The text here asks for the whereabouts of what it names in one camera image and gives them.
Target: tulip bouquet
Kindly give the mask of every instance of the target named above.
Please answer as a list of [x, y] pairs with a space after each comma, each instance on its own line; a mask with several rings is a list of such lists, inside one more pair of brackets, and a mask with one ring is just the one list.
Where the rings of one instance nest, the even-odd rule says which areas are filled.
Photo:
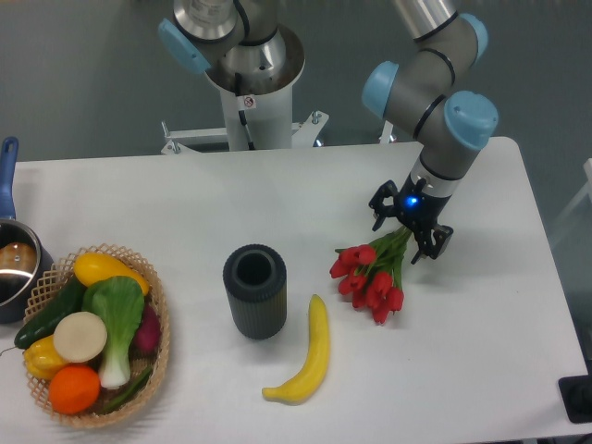
[[390, 312], [403, 306], [401, 266], [412, 232], [401, 227], [369, 244], [339, 249], [331, 267], [332, 278], [341, 278], [340, 294], [352, 294], [356, 310], [368, 307], [378, 324], [384, 324]]

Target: banana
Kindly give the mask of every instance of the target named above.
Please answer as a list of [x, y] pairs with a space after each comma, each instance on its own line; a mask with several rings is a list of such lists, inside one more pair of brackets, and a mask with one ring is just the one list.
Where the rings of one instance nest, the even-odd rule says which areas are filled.
[[309, 343], [306, 362], [292, 379], [279, 387], [263, 388], [268, 401], [299, 404], [306, 401], [323, 382], [329, 365], [330, 337], [327, 308], [317, 294], [308, 307]]

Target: sliced onion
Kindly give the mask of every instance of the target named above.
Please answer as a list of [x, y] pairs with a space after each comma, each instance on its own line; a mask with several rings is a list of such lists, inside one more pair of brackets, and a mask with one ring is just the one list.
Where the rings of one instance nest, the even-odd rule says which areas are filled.
[[57, 354], [71, 363], [86, 363], [98, 356], [107, 342], [107, 329], [99, 316], [73, 313], [60, 321], [54, 332]]

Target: yellow pepper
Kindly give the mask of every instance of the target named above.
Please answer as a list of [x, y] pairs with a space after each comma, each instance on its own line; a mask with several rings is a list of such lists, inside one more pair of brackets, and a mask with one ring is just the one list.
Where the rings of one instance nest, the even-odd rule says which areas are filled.
[[150, 291], [150, 284], [140, 273], [109, 254], [81, 254], [74, 262], [74, 274], [85, 287], [114, 276], [127, 276], [138, 282], [144, 296]]
[[23, 356], [27, 371], [38, 379], [52, 379], [58, 371], [69, 364], [57, 354], [54, 335], [34, 342]]

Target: blue joint cap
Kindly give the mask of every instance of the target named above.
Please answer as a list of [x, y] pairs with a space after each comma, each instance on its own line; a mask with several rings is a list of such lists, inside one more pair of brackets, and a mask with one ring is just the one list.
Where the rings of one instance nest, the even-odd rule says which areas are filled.
[[399, 65], [392, 62], [382, 62], [378, 65], [364, 85], [362, 103], [374, 114], [383, 118], [387, 110], [390, 88], [395, 81]]
[[482, 150], [500, 117], [496, 106], [483, 95], [459, 91], [446, 101], [444, 120], [452, 136], [463, 146]]
[[481, 20], [471, 14], [461, 14], [461, 18], [465, 19], [473, 27], [473, 30], [475, 30], [477, 36], [477, 57], [475, 58], [475, 63], [477, 63], [479, 58], [485, 53], [487, 44], [489, 43], [487, 28]]
[[193, 74], [202, 74], [212, 66], [193, 43], [166, 18], [158, 25], [158, 36], [175, 60]]

